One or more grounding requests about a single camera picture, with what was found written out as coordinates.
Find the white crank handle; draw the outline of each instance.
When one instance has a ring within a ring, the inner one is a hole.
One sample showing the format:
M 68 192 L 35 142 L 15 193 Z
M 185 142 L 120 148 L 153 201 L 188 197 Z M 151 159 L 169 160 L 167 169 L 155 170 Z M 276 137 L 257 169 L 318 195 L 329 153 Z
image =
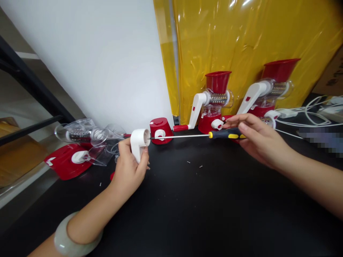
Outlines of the white crank handle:
M 143 149 L 150 144 L 150 132 L 147 129 L 137 129 L 131 133 L 130 137 L 131 152 L 136 158 L 136 162 L 140 163 L 140 158 L 143 154 Z

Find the red handle grip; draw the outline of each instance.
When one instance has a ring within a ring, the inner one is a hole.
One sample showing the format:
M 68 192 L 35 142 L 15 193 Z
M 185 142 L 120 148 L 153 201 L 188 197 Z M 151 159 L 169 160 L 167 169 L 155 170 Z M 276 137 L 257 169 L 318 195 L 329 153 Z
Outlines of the red handle grip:
M 176 126 L 173 127 L 173 130 L 175 132 L 188 130 L 188 125 L 176 125 Z

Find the yellow plastic sheet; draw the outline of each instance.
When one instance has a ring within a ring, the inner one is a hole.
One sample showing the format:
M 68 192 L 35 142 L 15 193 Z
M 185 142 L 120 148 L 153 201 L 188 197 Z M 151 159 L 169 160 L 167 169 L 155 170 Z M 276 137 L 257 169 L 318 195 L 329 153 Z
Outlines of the yellow plastic sheet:
M 260 79 L 263 65 L 275 60 L 301 58 L 290 78 L 294 91 L 290 97 L 278 101 L 277 107 L 301 106 L 343 43 L 338 1 L 174 0 L 173 7 L 183 125 L 189 122 L 194 95 L 206 87 L 205 74 L 232 71 L 228 88 L 235 102 L 222 113 L 235 114 L 248 87 Z M 168 88 L 174 101 L 178 92 L 171 81 Z
M 164 72 L 168 86 L 171 112 L 180 115 L 178 82 L 175 69 L 173 35 L 168 0 L 154 0 L 157 27 L 159 32 Z

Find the red funnel hopper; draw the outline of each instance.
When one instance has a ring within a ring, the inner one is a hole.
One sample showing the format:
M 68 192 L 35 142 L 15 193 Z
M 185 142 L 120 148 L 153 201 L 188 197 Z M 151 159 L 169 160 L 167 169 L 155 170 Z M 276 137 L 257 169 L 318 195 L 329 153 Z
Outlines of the red funnel hopper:
M 206 88 L 215 94 L 225 94 L 231 71 L 216 71 L 206 74 Z
M 262 78 L 274 79 L 277 83 L 287 82 L 300 59 L 287 59 L 265 64 Z

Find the hand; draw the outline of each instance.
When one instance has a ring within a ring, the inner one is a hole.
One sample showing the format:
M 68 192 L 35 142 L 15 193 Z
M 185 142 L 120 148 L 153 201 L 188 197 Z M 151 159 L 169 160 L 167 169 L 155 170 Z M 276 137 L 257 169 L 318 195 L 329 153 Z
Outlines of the hand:
M 149 164 L 148 148 L 145 147 L 140 164 L 136 162 L 131 153 L 130 139 L 120 141 L 118 144 L 120 156 L 117 161 L 111 187 L 123 201 L 127 201 L 142 183 Z
M 237 126 L 247 137 L 239 140 L 243 149 L 272 169 L 282 168 L 286 161 L 298 155 L 273 128 L 252 114 L 240 114 L 228 118 L 223 129 Z

